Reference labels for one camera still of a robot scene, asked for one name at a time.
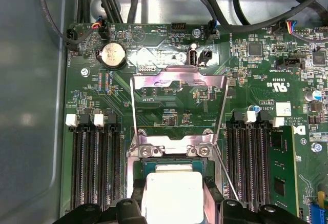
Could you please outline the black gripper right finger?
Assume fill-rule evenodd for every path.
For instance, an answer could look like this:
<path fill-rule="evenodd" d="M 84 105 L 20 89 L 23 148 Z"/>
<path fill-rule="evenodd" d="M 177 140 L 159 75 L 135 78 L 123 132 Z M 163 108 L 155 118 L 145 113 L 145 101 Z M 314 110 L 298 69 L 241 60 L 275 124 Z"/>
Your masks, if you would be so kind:
<path fill-rule="evenodd" d="M 208 223 L 305 223 L 275 205 L 263 205 L 253 212 L 237 200 L 224 199 L 211 177 L 203 179 L 203 193 L 203 209 Z"/>

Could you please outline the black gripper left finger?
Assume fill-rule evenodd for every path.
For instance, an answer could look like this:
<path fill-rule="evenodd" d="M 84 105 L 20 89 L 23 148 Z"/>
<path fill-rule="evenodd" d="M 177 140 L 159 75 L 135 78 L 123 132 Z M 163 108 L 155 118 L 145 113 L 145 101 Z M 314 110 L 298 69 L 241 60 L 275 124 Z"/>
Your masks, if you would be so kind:
<path fill-rule="evenodd" d="M 145 186 L 144 179 L 136 179 L 131 198 L 121 199 L 104 211 L 93 203 L 80 205 L 61 217 L 59 223 L 146 223 L 140 208 Z"/>

